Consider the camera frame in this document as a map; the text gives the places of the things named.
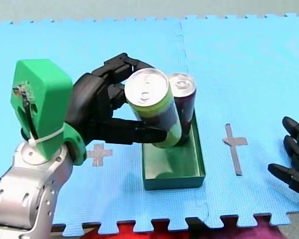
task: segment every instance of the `green robot part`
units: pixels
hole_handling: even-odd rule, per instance
[[[74,154],[74,164],[81,165],[86,159],[84,141],[65,123],[72,92],[71,78],[52,61],[17,62],[11,104],[23,133],[47,161],[66,143]]]

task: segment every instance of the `gray tape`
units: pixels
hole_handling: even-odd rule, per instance
[[[247,139],[243,138],[243,137],[234,138],[233,132],[231,130],[231,126],[229,123],[227,123],[225,125],[225,129],[226,129],[227,138],[224,138],[223,142],[225,144],[227,144],[230,148],[230,153],[231,153],[231,157],[233,159],[236,175],[241,176],[243,173],[242,173],[242,170],[241,170],[241,167],[239,164],[236,146],[248,145]]]
[[[96,143],[93,151],[87,151],[87,158],[93,158],[93,167],[103,166],[103,157],[112,156],[111,149],[104,149],[103,143]]]

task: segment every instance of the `white cable tie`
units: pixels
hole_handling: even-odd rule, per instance
[[[42,143],[42,142],[44,142],[44,141],[47,141],[47,140],[49,140],[49,139],[52,139],[52,138],[58,136],[59,134],[61,134],[61,133],[64,131],[64,126],[65,126],[65,124],[63,124],[62,128],[59,129],[59,130],[57,130],[56,132],[54,132],[54,133],[52,133],[52,134],[50,134],[50,135],[47,135],[47,136],[45,136],[45,137],[38,138],[38,139],[34,139],[34,138],[33,138],[33,135],[30,133],[30,139],[28,140],[29,145],[30,145],[31,147],[36,147],[36,145],[37,145],[38,143]]]

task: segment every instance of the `can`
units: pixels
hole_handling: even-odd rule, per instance
[[[143,68],[126,80],[124,91],[138,120],[167,132],[165,141],[153,145],[175,146],[181,138],[181,125],[167,76],[158,69]]]
[[[168,76],[182,128],[179,144],[188,139],[194,113],[196,84],[187,74],[175,73]]]

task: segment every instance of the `can lid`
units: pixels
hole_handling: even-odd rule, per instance
[[[159,103],[168,92],[168,79],[155,68],[144,68],[131,74],[125,83],[125,97],[133,105],[153,106]]]
[[[186,97],[196,90],[194,80],[187,74],[175,73],[168,76],[170,88],[174,97]]]

